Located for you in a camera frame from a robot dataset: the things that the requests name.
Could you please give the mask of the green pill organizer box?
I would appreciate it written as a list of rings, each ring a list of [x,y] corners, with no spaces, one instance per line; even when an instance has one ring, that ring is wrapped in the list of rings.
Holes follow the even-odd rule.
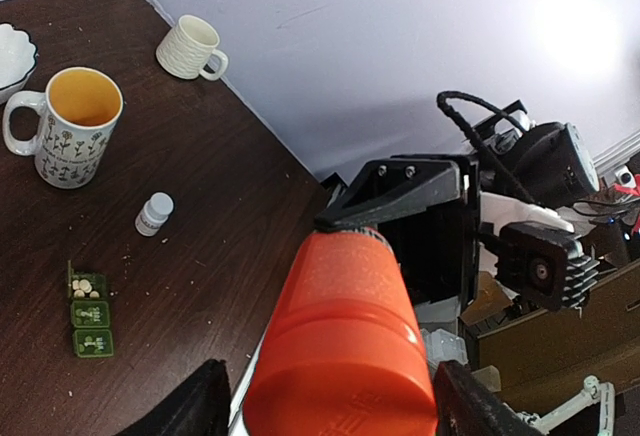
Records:
[[[67,261],[67,294],[74,354],[81,359],[110,358],[115,354],[107,277],[77,271]]]

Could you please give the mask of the orange pill bottle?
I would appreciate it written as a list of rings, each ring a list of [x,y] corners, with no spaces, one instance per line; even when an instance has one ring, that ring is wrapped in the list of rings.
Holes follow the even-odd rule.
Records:
[[[379,232],[314,232],[304,241],[266,330],[243,417],[251,435],[435,434],[426,349]]]

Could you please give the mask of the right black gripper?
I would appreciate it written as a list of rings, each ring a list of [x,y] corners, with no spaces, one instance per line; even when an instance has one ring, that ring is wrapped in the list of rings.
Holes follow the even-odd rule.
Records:
[[[418,323],[455,326],[477,291],[479,176],[479,163],[462,155],[371,160],[314,226],[334,233],[380,224]]]

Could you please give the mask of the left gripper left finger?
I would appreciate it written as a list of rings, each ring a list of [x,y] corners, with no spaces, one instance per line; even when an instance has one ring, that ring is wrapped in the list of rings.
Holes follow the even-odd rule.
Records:
[[[209,359],[118,436],[228,435],[230,405],[226,363]]]

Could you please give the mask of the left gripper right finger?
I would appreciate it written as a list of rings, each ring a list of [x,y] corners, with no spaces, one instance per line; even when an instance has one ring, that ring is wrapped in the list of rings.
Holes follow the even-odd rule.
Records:
[[[541,436],[458,361],[441,362],[433,382],[437,435]]]

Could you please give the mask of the white labelled pill bottle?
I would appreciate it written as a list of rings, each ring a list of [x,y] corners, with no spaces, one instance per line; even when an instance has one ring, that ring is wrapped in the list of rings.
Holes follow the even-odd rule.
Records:
[[[136,231],[144,237],[152,237],[168,220],[174,210],[173,199],[164,192],[154,193],[135,218]]]

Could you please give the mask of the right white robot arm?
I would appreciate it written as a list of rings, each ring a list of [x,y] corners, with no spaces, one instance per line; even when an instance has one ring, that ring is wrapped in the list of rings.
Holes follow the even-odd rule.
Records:
[[[536,124],[520,102],[471,125],[447,99],[439,95],[440,110],[466,136],[457,153],[367,162],[316,217],[316,229],[377,230],[419,314],[440,302],[463,312],[484,272],[513,301],[585,307],[598,263],[559,214],[599,187],[577,128]]]

